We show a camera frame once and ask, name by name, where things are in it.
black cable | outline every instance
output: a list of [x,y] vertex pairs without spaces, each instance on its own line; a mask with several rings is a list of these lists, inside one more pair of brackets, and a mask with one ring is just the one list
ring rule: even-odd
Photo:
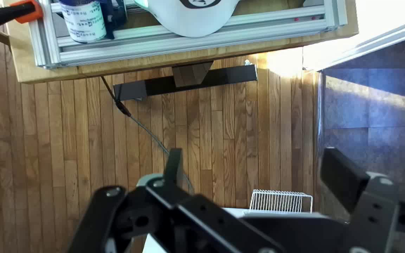
[[131,118],[140,128],[142,128],[149,137],[152,141],[157,142],[158,148],[168,156],[171,152],[169,149],[164,145],[164,142],[142,123],[140,121],[138,118],[135,118],[131,111],[123,104],[123,102],[120,100],[120,95],[121,95],[121,90],[120,90],[120,95],[116,97],[114,92],[110,89],[107,80],[104,76],[102,76],[103,79],[103,83],[110,95],[110,97],[114,100],[116,103],[116,107],[124,114],[127,116],[128,118]]

bolt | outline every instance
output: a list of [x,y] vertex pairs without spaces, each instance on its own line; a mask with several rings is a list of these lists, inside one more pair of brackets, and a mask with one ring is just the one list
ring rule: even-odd
[[152,186],[154,186],[154,187],[164,187],[164,184],[165,184],[165,180],[158,180],[158,182],[155,182]]
[[363,248],[352,248],[349,251],[349,253],[370,253],[369,251],[363,249]]
[[119,196],[119,194],[120,194],[120,187],[112,189],[112,190],[106,191],[106,196],[107,196],[109,199],[116,197],[116,196]]
[[262,248],[259,253],[276,253],[276,251],[270,248]]
[[394,184],[390,179],[382,179],[380,182],[382,182],[382,184],[386,184],[386,186],[393,186]]

wooden floor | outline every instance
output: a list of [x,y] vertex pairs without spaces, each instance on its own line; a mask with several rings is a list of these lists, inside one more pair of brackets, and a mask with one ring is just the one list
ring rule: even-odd
[[[248,207],[252,189],[315,194],[317,76],[280,78],[268,69],[270,57],[248,58],[261,66],[258,83],[128,103],[166,147],[183,149],[196,191],[224,207]],[[164,75],[169,71],[109,79]],[[134,189],[164,163],[99,79],[22,86],[0,45],[0,252],[64,252],[96,189]]]

table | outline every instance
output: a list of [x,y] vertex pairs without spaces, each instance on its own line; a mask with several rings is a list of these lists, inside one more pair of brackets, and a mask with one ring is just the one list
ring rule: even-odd
[[[5,5],[10,5],[17,0],[5,0]],[[277,51],[284,48],[297,48],[304,47],[321,41],[337,40],[337,38],[348,38],[353,37],[359,33],[358,28],[358,16],[356,16],[356,2],[348,2],[348,13],[349,13],[349,24],[331,33],[311,35],[311,37],[300,37],[292,40],[279,40],[270,42],[261,44],[249,44],[249,45],[237,45],[237,47],[224,47],[194,52],[183,52],[183,54],[172,54],[172,55],[161,55],[151,57],[142,59],[130,59],[130,61],[119,61],[102,65],[88,65],[78,68],[64,68],[47,71],[37,68],[34,64],[30,30],[29,26],[22,26],[19,23],[9,23],[9,35],[12,42],[13,61],[16,66],[17,80],[20,83],[40,83],[40,82],[51,82],[51,80],[72,80],[102,75],[114,75],[114,73],[126,73],[142,69],[154,69],[154,68],[166,68],[176,65],[192,65],[199,62],[210,62],[214,59],[223,59],[230,57],[241,57],[251,55],[259,52]],[[244,13],[259,13],[265,10],[286,10],[299,7],[303,5],[303,0],[244,0],[237,10],[237,14]],[[135,21],[140,26],[142,23],[152,23],[151,19],[138,19]]]

wooden tabletop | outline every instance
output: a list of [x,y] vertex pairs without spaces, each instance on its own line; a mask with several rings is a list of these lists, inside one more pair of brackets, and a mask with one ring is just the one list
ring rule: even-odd
[[[17,0],[5,0],[5,5],[10,5]],[[279,40],[261,44],[248,44],[237,47],[224,47],[204,51],[193,51],[183,54],[161,55],[141,59],[119,61],[110,64],[88,65],[88,66],[75,66],[47,71],[37,68],[34,64],[30,28],[29,26],[22,26],[19,23],[9,23],[9,34],[12,41],[12,52],[16,65],[17,79],[20,83],[41,83],[50,80],[68,80],[68,79],[81,79],[99,75],[112,75],[123,73],[152,68],[164,68],[173,65],[185,65],[194,62],[204,62],[230,57],[251,55],[258,52],[269,52],[284,48],[297,48],[303,45],[310,45],[321,41],[335,40],[335,38],[348,38],[359,33],[358,28],[358,16],[356,16],[356,2],[348,2],[349,24],[332,31],[320,35],[311,37],[299,37],[292,40]],[[301,0],[242,0],[238,6],[235,14],[245,13],[259,13],[270,10],[286,10],[300,7]],[[137,20],[138,23],[151,23],[151,17],[145,20]]]

